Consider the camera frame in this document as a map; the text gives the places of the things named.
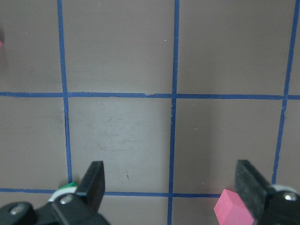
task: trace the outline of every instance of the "grid square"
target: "grid square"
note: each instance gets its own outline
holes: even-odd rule
[[[277,183],[291,186],[300,191],[300,102],[289,100],[285,112]]]
[[[171,92],[173,0],[66,0],[63,13],[69,91]]]
[[[282,95],[294,1],[180,3],[178,93]]]
[[[271,179],[281,101],[179,99],[174,191],[220,194],[234,188],[238,159]]]
[[[73,178],[104,161],[107,191],[167,192],[169,99],[70,98]]]
[[[300,95],[300,28],[298,25],[294,46],[289,94]]]
[[[113,225],[166,225],[167,205],[166,197],[104,196],[99,212]]]
[[[0,97],[0,105],[1,188],[67,183],[62,99]]]
[[[13,202],[29,202],[34,209],[38,209],[48,202],[51,194],[32,194],[32,193],[5,193],[0,192],[0,208]]]
[[[172,225],[218,225],[217,198],[173,198]]]
[[[2,0],[0,91],[61,92],[56,0]]]

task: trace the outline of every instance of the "blue grid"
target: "blue grid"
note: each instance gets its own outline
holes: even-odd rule
[[[173,76],[172,76],[172,93],[158,93],[153,95],[146,95],[144,93],[102,93],[102,92],[68,92],[67,90],[67,75],[65,65],[65,49],[64,49],[64,32],[63,32],[63,15],[62,15],[62,0],[57,0],[58,10],[58,25],[59,25],[59,42],[60,42],[60,67],[62,92],[57,93],[25,93],[25,92],[0,92],[0,96],[19,97],[19,98],[63,98],[64,114],[65,114],[65,134],[66,134],[66,155],[67,155],[67,174],[68,181],[72,178],[72,161],[71,148],[69,136],[69,122],[68,122],[68,98],[77,97],[120,97],[120,98],[171,98],[172,99],[172,116],[171,116],[171,135],[170,135],[170,165],[169,165],[169,191],[168,193],[145,193],[145,192],[105,192],[105,195],[110,196],[145,196],[145,197],[168,197],[168,219],[167,224],[172,224],[172,207],[174,197],[183,198],[219,198],[220,194],[183,194],[173,192],[173,178],[174,178],[174,150],[175,150],[175,125],[176,125],[176,103],[177,99],[257,99],[257,100],[281,100],[282,110],[280,114],[280,122],[277,137],[277,146],[275,152],[275,160],[273,167],[272,183],[276,183],[278,163],[280,159],[281,141],[284,131],[285,111],[288,100],[300,100],[300,95],[288,95],[290,73],[293,64],[293,51],[297,33],[298,16],[300,0],[296,0],[292,23],[292,33],[289,47],[288,63],[285,76],[285,86],[283,95],[242,95],[242,94],[178,94],[177,93],[177,70],[178,70],[178,45],[179,45],[179,12],[180,0],[175,1],[174,11],[174,59],[173,59]],[[0,188],[0,192],[24,192],[36,194],[52,194],[55,190],[47,189],[13,189]]]

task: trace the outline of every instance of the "pink object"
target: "pink object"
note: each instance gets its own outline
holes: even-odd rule
[[[220,225],[252,225],[253,217],[239,195],[224,189],[215,208]]]

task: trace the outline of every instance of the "green block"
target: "green block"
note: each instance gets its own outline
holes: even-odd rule
[[[63,188],[69,188],[69,187],[77,187],[78,185],[76,184],[75,181],[69,183],[69,184],[66,184],[65,186],[62,186],[60,188],[58,188],[57,190],[60,190],[60,189],[63,189]]]

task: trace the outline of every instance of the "metal bolt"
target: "metal bolt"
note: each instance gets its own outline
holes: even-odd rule
[[[68,204],[70,201],[72,201],[72,199],[73,199],[73,196],[71,194],[67,194],[65,197],[63,197],[60,200],[60,203],[61,204]]]
[[[297,196],[293,192],[285,192],[283,196],[288,201],[296,201],[297,200]]]
[[[13,207],[13,208],[11,209],[10,214],[11,214],[11,215],[17,215],[17,214],[19,214],[20,212],[22,212],[22,211],[24,210],[24,208],[25,208],[25,205],[22,204],[22,203],[20,203],[20,204],[18,204],[17,206],[15,206],[15,207]]]

